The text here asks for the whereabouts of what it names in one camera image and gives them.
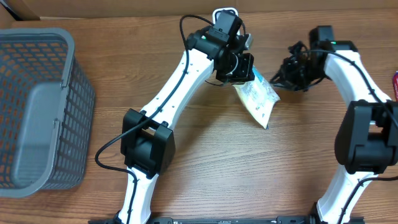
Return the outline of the yellow snack bag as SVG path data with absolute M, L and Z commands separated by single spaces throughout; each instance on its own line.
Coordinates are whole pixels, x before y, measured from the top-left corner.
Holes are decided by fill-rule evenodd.
M 252 71 L 254 74 L 253 81 L 234 84 L 233 86 L 251 116 L 264 129 L 268 129 L 272 109 L 280 100 L 280 97 L 256 67 L 253 67 Z

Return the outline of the red purple Carefree pad pack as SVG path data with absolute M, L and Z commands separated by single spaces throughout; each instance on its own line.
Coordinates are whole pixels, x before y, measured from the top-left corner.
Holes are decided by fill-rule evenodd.
M 396 99 L 396 101 L 398 101 L 398 71 L 396 71 L 392 77 L 392 86 L 394 89 L 395 99 Z

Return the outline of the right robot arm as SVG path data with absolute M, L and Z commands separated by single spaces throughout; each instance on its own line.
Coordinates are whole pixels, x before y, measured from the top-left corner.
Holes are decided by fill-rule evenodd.
M 324 79 L 331 80 L 347 111 L 335 138 L 338 168 L 325 194 L 307 216 L 291 223 L 363 223 L 351 217 L 361 194 L 372 181 L 397 164 L 397 102 L 392 101 L 366 71 L 357 47 L 350 40 L 336 40 L 332 26 L 318 26 L 309 33 L 310 45 L 299 41 L 289 47 L 270 84 L 290 91 L 307 91 Z

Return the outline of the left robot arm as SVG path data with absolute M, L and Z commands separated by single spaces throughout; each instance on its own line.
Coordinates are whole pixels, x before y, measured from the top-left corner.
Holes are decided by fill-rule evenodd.
M 217 9 L 206 27 L 183 38 L 186 50 L 158 94 L 140 111 L 130 109 L 125 114 L 121 154 L 128 181 L 119 223 L 149 220 L 156 181 L 175 154 L 177 121 L 206 79 L 214 73 L 223 84 L 254 80 L 254 57 L 247 52 L 252 36 L 240 33 L 243 27 L 235 9 Z

